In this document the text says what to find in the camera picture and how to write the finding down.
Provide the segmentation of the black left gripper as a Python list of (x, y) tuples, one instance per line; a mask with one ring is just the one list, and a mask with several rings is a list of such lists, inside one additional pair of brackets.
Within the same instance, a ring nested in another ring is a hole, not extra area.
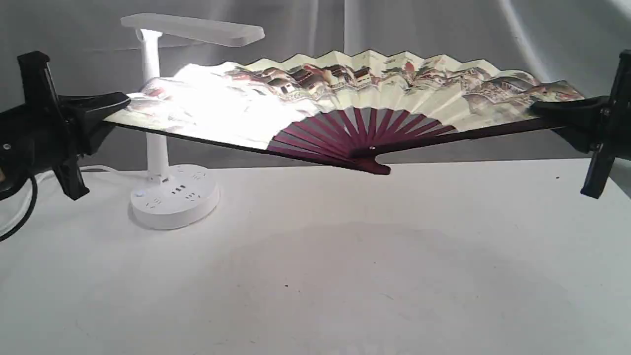
[(52, 171), (63, 193), (77, 200), (89, 193), (78, 166), (94, 155), (114, 126), (101, 123), (126, 108), (122, 92), (57, 95), (49, 56), (33, 51), (18, 56), (24, 102), (1, 113), (1, 198), (15, 195), (31, 177)]

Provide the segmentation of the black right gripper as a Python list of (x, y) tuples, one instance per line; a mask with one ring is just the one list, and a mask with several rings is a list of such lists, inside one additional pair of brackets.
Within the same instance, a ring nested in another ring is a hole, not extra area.
[(631, 51), (620, 53), (620, 62), (608, 96), (562, 102), (536, 101), (530, 112), (562, 124), (596, 127), (555, 128), (555, 133), (581, 153), (593, 152), (581, 194), (598, 199), (609, 179), (615, 160), (630, 159)]

